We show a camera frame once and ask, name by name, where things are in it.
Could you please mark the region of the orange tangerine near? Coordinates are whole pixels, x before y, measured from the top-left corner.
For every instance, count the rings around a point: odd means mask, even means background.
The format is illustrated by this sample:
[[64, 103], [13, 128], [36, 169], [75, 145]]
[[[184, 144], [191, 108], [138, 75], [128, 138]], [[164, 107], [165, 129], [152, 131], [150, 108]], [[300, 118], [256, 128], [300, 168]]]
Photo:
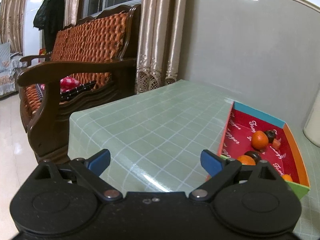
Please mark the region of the orange tangerine near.
[[248, 155], [241, 155], [237, 157], [237, 160], [240, 161], [243, 165], [256, 165], [255, 160]]

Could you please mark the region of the beige satin curtain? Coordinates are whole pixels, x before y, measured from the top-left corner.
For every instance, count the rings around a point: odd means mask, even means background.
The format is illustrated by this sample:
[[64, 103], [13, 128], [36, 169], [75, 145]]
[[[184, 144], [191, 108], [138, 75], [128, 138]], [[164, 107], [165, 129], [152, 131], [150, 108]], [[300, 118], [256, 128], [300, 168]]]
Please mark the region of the beige satin curtain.
[[137, 54], [137, 93], [175, 83], [186, 0], [142, 0]]

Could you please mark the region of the dark mangosteen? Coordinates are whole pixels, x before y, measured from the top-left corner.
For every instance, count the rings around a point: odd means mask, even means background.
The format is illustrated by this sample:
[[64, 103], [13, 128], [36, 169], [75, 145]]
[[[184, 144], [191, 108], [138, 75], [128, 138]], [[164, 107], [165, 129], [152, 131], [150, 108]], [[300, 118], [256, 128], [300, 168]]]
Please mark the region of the dark mangosteen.
[[276, 132], [274, 130], [266, 130], [264, 131], [264, 133], [268, 138], [268, 142], [272, 144], [274, 139], [276, 138]]
[[247, 151], [245, 152], [245, 155], [251, 157], [255, 161], [255, 163], [261, 161], [261, 156], [257, 151]]

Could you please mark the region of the red white checkered cloth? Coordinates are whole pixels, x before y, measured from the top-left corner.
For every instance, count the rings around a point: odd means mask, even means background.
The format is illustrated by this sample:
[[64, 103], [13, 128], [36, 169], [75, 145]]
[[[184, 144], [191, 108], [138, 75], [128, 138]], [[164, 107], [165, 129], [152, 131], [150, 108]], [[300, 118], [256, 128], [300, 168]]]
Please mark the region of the red white checkered cloth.
[[79, 87], [81, 82], [72, 78], [72, 77], [64, 77], [60, 80], [60, 92], [68, 92], [76, 87]]

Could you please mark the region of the grey sofa with cover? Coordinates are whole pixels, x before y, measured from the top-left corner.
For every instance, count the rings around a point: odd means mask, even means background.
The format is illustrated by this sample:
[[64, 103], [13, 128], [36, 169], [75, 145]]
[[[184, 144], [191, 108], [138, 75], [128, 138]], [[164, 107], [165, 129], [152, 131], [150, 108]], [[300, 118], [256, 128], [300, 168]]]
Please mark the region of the grey sofa with cover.
[[0, 97], [3, 98], [18, 91], [17, 77], [26, 63], [20, 61], [21, 53], [10, 52], [10, 42], [1, 44], [0, 53]]

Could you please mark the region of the dark mangosteen near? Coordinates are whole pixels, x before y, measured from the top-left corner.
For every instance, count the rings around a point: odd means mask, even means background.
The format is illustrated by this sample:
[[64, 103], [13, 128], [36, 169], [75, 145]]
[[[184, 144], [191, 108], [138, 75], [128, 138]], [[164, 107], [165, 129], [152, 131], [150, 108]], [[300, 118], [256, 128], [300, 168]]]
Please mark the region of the dark mangosteen near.
[[261, 161], [261, 156], [257, 151], [247, 151], [245, 152], [245, 155], [251, 157], [255, 161], [255, 163]]

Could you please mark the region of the wooden sofa orange cushion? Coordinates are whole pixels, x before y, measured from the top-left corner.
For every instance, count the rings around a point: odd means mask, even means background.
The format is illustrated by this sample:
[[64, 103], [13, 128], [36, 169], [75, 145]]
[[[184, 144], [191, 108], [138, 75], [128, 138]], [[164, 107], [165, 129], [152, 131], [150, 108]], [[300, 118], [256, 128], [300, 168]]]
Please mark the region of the wooden sofa orange cushion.
[[[31, 65], [18, 78], [20, 115], [38, 162], [69, 161], [69, 118], [135, 93], [140, 5], [120, 5], [88, 16], [57, 33], [53, 51], [44, 62]], [[60, 80], [72, 77], [96, 81], [95, 87], [71, 101], [61, 102]]]

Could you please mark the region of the orange tangerine in tray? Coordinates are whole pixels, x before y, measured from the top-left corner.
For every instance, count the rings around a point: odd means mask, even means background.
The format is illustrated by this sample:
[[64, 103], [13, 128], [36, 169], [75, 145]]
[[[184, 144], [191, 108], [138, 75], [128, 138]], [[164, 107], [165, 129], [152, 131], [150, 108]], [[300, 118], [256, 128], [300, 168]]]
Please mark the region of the orange tangerine in tray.
[[252, 135], [251, 145], [256, 150], [263, 150], [268, 145], [268, 138], [263, 131], [256, 131]]

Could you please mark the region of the green checkered tablecloth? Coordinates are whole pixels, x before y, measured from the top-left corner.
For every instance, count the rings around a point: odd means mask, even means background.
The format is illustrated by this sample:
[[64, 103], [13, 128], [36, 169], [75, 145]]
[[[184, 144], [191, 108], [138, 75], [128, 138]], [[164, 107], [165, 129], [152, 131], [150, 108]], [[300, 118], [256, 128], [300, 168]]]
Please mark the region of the green checkered tablecloth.
[[111, 164], [102, 180], [124, 199], [109, 205], [98, 239], [319, 239], [319, 150], [293, 134], [310, 191], [298, 198], [266, 160], [243, 165], [208, 202], [189, 194], [211, 176], [203, 150], [216, 154], [232, 99], [178, 81], [84, 111], [69, 119], [68, 156], [102, 149]]

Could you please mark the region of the red cardboard tray box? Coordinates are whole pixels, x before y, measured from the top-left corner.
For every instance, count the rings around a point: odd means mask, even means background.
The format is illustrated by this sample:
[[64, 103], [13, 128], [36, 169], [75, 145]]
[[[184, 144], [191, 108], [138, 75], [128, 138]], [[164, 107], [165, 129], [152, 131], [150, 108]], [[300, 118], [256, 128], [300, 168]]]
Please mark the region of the red cardboard tray box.
[[242, 103], [232, 103], [216, 154], [249, 165], [266, 160], [298, 198], [310, 191], [304, 161], [288, 124]]

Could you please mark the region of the white refrigerator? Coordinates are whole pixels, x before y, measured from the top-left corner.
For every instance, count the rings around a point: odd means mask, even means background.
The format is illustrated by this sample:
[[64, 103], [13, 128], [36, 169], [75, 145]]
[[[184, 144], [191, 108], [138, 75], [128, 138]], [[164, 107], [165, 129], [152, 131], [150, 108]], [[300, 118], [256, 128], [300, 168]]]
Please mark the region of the white refrigerator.
[[43, 30], [34, 27], [33, 21], [44, 0], [26, 0], [23, 20], [23, 56], [39, 55], [44, 48]]

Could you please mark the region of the dark mangosteen far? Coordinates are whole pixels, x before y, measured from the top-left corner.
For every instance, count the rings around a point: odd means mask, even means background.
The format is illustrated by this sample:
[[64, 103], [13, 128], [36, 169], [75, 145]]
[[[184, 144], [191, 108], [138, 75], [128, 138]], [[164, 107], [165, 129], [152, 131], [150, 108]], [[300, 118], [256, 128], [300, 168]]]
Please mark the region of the dark mangosteen far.
[[264, 131], [264, 133], [268, 138], [268, 142], [272, 144], [274, 139], [276, 138], [276, 132], [274, 130], [266, 130]]

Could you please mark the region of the white thermos jug grey lid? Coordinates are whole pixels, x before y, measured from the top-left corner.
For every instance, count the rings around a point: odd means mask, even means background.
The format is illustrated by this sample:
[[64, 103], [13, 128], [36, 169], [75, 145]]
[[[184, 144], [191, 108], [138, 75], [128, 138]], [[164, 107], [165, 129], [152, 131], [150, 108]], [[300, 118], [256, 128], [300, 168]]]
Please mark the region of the white thermos jug grey lid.
[[319, 103], [315, 103], [312, 107], [310, 115], [303, 128], [304, 135], [317, 147], [320, 146], [320, 115]]

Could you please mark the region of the black jacket hanging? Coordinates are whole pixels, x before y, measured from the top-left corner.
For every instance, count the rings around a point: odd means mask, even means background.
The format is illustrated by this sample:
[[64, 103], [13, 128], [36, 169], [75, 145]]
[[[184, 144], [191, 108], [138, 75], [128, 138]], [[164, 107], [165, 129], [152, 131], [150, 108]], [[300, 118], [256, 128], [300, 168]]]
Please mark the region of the black jacket hanging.
[[57, 33], [63, 28], [65, 0], [44, 0], [33, 20], [33, 25], [44, 33], [46, 52], [53, 51]]

